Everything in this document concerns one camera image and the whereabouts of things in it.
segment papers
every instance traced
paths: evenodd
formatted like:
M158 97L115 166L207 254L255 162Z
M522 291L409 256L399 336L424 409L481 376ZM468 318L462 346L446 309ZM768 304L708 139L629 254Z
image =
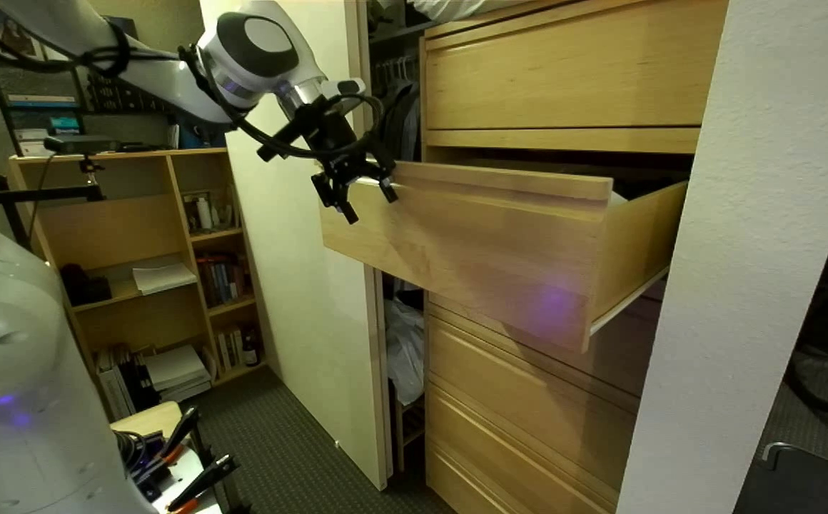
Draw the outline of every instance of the papers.
M139 295L158 295L197 282L194 272L182 256L162 256L132 265L132 279Z
M148 376L162 401L182 403L212 388L212 374L194 346L177 346L162 354L144 356Z

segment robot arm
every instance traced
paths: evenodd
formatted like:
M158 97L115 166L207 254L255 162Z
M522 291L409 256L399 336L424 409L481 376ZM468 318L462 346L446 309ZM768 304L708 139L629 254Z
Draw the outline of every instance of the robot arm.
M366 97L358 79L332 84L314 62L301 28L274 0L244 0L237 11L221 15L197 45L179 54L155 51L122 35L88 2L0 0L0 9L72 57L117 49L115 62L92 62L92 69L117 74L204 124L244 129L261 139L262 159L319 159L324 171L314 178L314 189L348 222L358 219L348 202L348 186L358 178L374 178L386 201L394 201L389 182L391 158L376 145L372 131L358 139L345 124L348 109L358 104L374 105L379 118L379 104ZM247 119L262 95L274 95L289 118L289 126L274 136Z

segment white wall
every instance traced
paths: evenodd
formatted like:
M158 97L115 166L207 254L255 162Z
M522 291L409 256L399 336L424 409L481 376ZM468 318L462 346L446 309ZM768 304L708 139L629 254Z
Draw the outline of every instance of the white wall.
M348 78L345 0L281 0L305 35L328 78ZM237 5L237 0L204 0L204 18ZM268 97L252 111L252 124L278 131L287 119ZM386 486L386 435L376 409L386 376L384 351L372 351L366 269L324 249L319 198L309 178L309 159L262 162L247 134L228 136L231 162L255 245L261 288L274 341L268 351L291 395L341 439L345 453L376 486Z
M623 514L729 514L828 254L828 2L731 0Z

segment wooden panel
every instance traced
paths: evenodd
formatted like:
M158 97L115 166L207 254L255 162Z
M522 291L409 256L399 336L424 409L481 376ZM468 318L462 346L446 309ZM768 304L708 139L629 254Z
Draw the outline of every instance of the wooden panel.
M722 15L725 0L578 2L441 37L425 129L701 126Z
M115 158L115 154L100 154L95 158L100 162L98 182L100 194L105 201L119 201L119 198L158 198L172 192L172 179L165 171L162 154L128 154L128 158ZM11 159L14 168L14 186L18 189L80 189L87 186L87 174L80 171L80 158L21 158ZM48 201L40 202L40 209L48 206L62 206L74 201Z
M172 154L168 166L174 168L179 194L234 189L225 154Z
M579 488L551 469L533 462L519 446L504 439L482 423L471 419L444 395L425 401L428 451L444 453L476 488L495 498L505 511L612 511L598 506Z
M441 27L431 27L425 32L425 39L448 37L448 35L468 32L468 28L476 28L476 27L491 27L491 24L499 27L509 18L522 18L528 11L539 11L539 9L551 9L551 5L562 5L562 2L575 2L575 0L528 0L528 2L519 2L519 5L512 5L512 9L495 9L495 11L485 11L485 15L465 18L465 21L441 24Z
M179 403L158 403L158 406L151 406L145 412L137 412L132 418L122 418L122 419L111 423L108 428L134 432L134 435L144 435L144 436L159 432L162 436L172 436L179 419L182 419Z
M78 312L78 326L88 351L117 344L132 351L148 351L182 341L208 341L194 286Z
M515 334L505 324L438 295L428 295L425 305L428 324L455 326L456 334L482 351L522 359L533 371L553 374L629 412L641 406L656 324L656 309L651 312L649 296L593 334L588 351Z
M582 346L612 179L412 162L394 179L398 202L376 186L352 189L358 225L324 212L325 245L539 341Z
M629 409L525 359L491 354L438 321L428 324L428 381L428 395L446 392L556 476L598 503L613 499L629 453Z
M425 145L695 154L701 129L495 129L424 131Z
M54 259L87 269L185 252L174 198L137 198L44 209Z
M374 182L352 189L358 225L324 212L325 245L499 321L551 356L588 349L591 326L666 272L683 198L668 186L609 206L609 178L438 162L399 162L394 182L398 202Z
M455 511L505 511L476 483L471 483L455 462L425 451L425 486L444 498Z
M675 252L686 182L609 209L591 318L606 318L629 295L661 276Z

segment open drawer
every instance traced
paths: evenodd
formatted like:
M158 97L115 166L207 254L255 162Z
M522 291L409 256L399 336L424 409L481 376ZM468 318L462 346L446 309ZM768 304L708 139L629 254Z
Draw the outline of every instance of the open drawer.
M399 201L358 182L359 222L324 212L324 239L499 321L556 356L668 269L683 182L613 202L612 178L399 162Z

